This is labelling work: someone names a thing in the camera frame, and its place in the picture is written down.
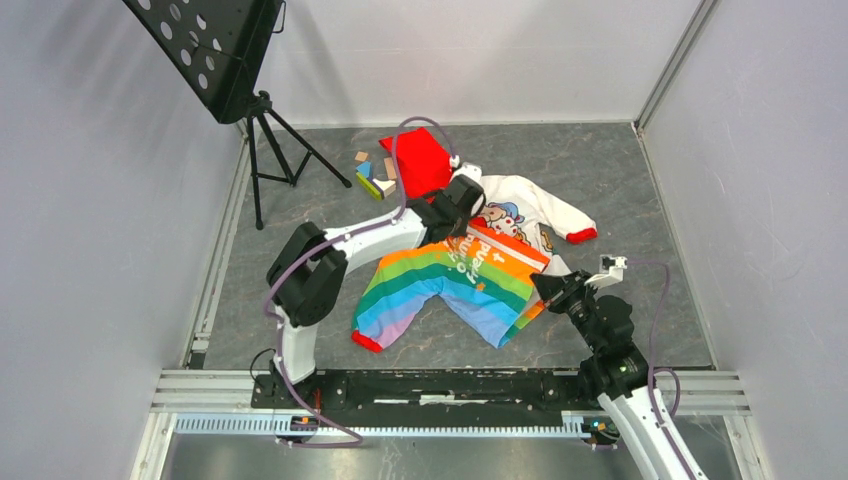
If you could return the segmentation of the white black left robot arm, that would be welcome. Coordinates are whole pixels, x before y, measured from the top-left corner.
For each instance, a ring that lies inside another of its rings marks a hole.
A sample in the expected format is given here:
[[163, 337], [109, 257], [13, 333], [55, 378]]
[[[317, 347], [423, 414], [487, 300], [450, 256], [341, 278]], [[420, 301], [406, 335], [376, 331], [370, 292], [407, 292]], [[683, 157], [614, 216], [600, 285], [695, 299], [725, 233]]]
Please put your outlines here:
[[389, 254], [463, 236], [484, 203], [481, 176], [460, 171], [448, 185], [393, 211], [342, 228], [298, 226], [267, 272], [263, 312], [277, 324], [275, 392], [290, 407], [314, 394], [317, 324], [334, 309], [347, 274]]

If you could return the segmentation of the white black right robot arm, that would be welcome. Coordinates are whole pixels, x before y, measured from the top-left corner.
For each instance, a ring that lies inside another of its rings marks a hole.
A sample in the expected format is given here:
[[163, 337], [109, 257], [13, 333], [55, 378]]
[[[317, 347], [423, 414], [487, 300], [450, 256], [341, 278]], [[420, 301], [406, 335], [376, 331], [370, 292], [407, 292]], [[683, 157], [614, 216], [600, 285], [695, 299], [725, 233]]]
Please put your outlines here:
[[651, 362], [632, 339], [632, 307], [616, 296], [596, 296], [622, 279], [621, 268], [531, 276], [547, 310], [567, 315], [591, 351], [578, 369], [580, 400], [612, 420], [642, 477], [705, 479], [655, 386]]

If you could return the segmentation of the rainbow and white kids jacket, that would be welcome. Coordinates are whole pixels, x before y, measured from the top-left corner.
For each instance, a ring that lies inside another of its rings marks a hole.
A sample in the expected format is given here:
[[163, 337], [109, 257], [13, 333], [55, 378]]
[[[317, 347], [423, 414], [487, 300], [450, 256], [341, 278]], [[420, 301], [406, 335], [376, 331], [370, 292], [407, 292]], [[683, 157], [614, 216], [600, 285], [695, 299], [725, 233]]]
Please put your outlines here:
[[485, 200], [465, 235], [383, 257], [357, 305], [351, 338], [379, 353], [440, 298], [495, 348], [544, 306], [532, 275], [566, 275], [549, 232], [571, 244], [596, 238], [586, 213], [520, 175], [482, 175]]

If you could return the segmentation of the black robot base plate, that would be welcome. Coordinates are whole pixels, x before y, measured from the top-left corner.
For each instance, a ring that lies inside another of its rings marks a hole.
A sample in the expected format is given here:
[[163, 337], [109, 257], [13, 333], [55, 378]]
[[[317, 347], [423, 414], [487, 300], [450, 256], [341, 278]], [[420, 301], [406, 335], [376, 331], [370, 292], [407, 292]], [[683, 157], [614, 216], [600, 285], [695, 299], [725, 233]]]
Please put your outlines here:
[[317, 371], [286, 387], [276, 370], [254, 380], [254, 409], [302, 398], [353, 427], [553, 427], [565, 411], [599, 409], [579, 394], [578, 371], [556, 369]]

